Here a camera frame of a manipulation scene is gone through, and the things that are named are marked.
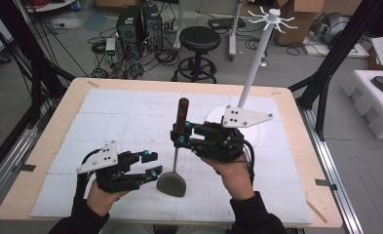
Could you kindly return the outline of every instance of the person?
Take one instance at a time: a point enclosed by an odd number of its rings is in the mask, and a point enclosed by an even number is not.
[[[232,197],[230,204],[235,215],[232,234],[287,233],[282,222],[275,215],[267,212],[260,193],[252,189],[249,168],[243,157],[232,163],[222,163],[207,158],[202,160],[221,175],[222,182]],[[78,206],[75,214],[61,219],[52,228],[50,234],[99,233],[109,219],[108,212],[113,203],[128,192],[107,193],[98,188],[94,180],[88,199]]]

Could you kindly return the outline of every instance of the table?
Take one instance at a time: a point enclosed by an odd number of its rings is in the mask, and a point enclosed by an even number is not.
[[[30,154],[27,164],[33,172],[20,172],[0,207],[0,219],[38,220],[30,212],[39,195],[47,170],[61,146],[89,89],[137,90],[150,92],[184,92],[239,96],[243,87],[233,85],[170,83],[133,80],[75,79],[50,123]],[[291,154],[303,184],[313,222],[307,227],[340,227],[342,219],[326,186],[316,185],[315,179],[325,179],[318,157],[304,127],[291,92],[285,88],[252,87],[250,96],[274,98],[281,114]]]

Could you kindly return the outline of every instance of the stool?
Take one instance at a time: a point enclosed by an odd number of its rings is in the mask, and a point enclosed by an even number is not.
[[[183,77],[190,79],[191,82],[212,79],[213,83],[216,84],[214,77],[216,72],[215,65],[212,61],[203,58],[203,55],[219,46],[221,38],[218,33],[208,27],[187,27],[179,34],[179,42],[189,51],[195,52],[195,57],[182,60],[171,81],[178,81],[177,74],[179,72]]]
[[[383,71],[357,70],[342,85],[344,93],[352,100],[377,138],[383,139],[383,92],[370,80],[383,76]]]

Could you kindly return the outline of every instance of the floor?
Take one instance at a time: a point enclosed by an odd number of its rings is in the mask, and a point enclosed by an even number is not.
[[[97,37],[99,32],[113,27],[116,18],[115,14],[99,11],[92,7],[77,13],[77,17],[82,19],[82,27],[62,31],[57,38],[85,72],[90,74],[95,68],[96,57],[87,40]],[[207,18],[200,16],[198,20],[189,19],[185,23],[193,24],[194,22],[206,25]],[[246,30],[256,28],[258,28],[257,25],[248,23]],[[259,31],[250,34],[259,36]],[[48,37],[53,42],[52,46],[60,66],[76,76],[86,76],[60,44],[55,42],[53,36]],[[249,74],[254,50],[247,49],[245,42],[238,41],[237,56],[231,61],[227,56],[228,34],[221,34],[221,39],[221,45],[215,52],[209,54],[209,58],[217,66],[217,81],[220,84],[244,85],[245,77]],[[182,59],[189,55],[191,54],[184,49],[179,51]],[[287,48],[271,46],[268,50],[268,65],[258,69],[253,85],[288,87],[312,75],[323,59],[322,57],[306,56],[301,48],[298,49],[298,56],[292,56],[287,53]],[[152,61],[144,65],[144,69],[148,70],[155,64],[157,64],[156,61]],[[352,72],[359,69],[367,69],[366,59],[347,58],[335,73],[328,94],[325,137],[363,231],[369,234],[383,233],[383,140],[374,137],[365,120],[340,88]],[[160,64],[149,72],[145,72],[138,79],[170,81],[174,70],[175,65]],[[187,82],[187,80],[178,77],[178,82]],[[27,110],[29,104],[29,94],[16,64],[14,62],[0,63],[0,145]],[[1,189],[0,204],[15,177],[16,174],[12,173]],[[0,233],[21,233],[24,230],[29,234],[40,233],[41,230],[48,232],[54,224],[53,221],[0,220]],[[306,228],[305,232],[308,234],[340,234],[347,233],[347,230],[345,228]]]

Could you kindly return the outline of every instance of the wooden handle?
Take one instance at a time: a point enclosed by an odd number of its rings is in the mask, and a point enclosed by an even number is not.
[[[187,119],[189,100],[185,97],[181,98],[178,102],[178,113],[176,114],[175,131],[177,133],[184,133],[185,121]]]

